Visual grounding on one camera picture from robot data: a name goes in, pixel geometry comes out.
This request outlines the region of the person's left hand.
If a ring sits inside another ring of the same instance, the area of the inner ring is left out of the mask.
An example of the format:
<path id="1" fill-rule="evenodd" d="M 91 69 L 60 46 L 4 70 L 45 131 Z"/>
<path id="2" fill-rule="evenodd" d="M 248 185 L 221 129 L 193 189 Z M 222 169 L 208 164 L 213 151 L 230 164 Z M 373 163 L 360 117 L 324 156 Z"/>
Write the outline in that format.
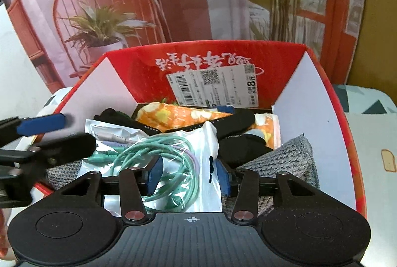
<path id="1" fill-rule="evenodd" d="M 15 254 L 11 249 L 9 244 L 8 236 L 7 236 L 7 223 L 11 216 L 12 209 L 4 208 L 0 211 L 0 231 L 1 231 L 1 239 L 0 239 L 0 250 L 1 250 L 1 259 L 2 260 L 15 260 Z"/>

